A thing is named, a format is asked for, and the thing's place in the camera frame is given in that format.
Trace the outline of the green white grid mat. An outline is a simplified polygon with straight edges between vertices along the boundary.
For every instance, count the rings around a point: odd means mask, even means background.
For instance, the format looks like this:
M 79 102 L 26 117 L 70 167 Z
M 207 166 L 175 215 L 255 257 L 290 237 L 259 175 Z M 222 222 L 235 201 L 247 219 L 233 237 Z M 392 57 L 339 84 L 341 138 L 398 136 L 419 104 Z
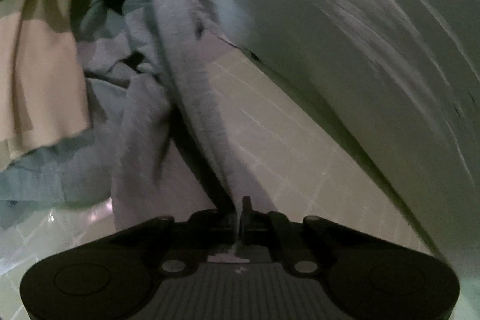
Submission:
M 391 196 L 294 101 L 241 54 L 206 65 L 229 140 L 293 220 L 315 214 L 420 252 L 427 246 Z M 59 250 L 114 232 L 112 202 L 36 206 L 1 232 L 1 317 L 25 319 L 25 271 Z

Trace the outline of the grey cloth garment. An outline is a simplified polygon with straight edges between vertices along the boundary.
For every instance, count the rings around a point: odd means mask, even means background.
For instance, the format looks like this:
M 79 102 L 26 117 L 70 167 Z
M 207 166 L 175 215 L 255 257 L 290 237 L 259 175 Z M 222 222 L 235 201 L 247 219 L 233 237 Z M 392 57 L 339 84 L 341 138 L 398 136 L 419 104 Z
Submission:
M 160 215 L 250 196 L 275 206 L 231 147 L 202 61 L 208 0 L 74 0 L 73 31 L 88 80 L 97 153 L 123 230 Z

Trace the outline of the light green carrot-print pillow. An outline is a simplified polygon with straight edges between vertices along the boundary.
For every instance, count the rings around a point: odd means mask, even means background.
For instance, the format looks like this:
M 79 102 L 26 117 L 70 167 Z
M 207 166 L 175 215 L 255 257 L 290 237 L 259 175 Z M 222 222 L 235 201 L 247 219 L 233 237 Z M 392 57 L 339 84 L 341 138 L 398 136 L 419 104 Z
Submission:
M 479 0 L 216 0 L 232 40 L 319 94 L 439 249 L 479 262 Z

